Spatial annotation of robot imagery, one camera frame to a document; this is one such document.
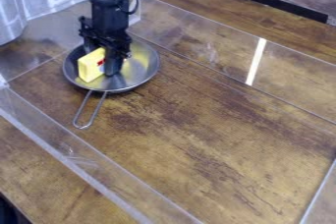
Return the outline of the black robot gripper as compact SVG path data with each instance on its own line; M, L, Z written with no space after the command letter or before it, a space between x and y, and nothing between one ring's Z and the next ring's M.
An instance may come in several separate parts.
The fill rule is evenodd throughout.
M79 35L84 39L84 51L90 54L100 47L108 48L106 54L104 73L108 77L118 74L124 60L130 57L132 39L127 34L128 0L90 0L92 4L92 18L79 18Z

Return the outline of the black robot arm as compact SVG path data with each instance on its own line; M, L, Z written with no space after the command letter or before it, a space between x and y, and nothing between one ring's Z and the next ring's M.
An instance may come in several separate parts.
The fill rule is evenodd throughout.
M132 39L127 34L128 16L139 7L128 7L130 0L90 0L92 17L82 16L79 34L84 38L84 49L90 53L99 47L106 49L104 73L118 74L123 68L124 59L131 56Z

